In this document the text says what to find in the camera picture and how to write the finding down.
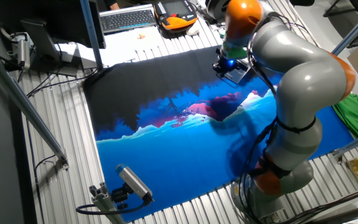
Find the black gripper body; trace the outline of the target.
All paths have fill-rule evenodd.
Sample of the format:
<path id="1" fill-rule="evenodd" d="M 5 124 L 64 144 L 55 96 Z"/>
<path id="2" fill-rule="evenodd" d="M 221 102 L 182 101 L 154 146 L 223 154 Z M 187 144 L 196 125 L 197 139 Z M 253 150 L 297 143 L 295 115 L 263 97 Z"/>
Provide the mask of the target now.
<path id="1" fill-rule="evenodd" d="M 219 78 L 223 78 L 225 74 L 238 69 L 239 64 L 237 60 L 227 59 L 222 55 L 218 55 L 217 61 L 212 64 L 213 70 L 216 72 Z"/>

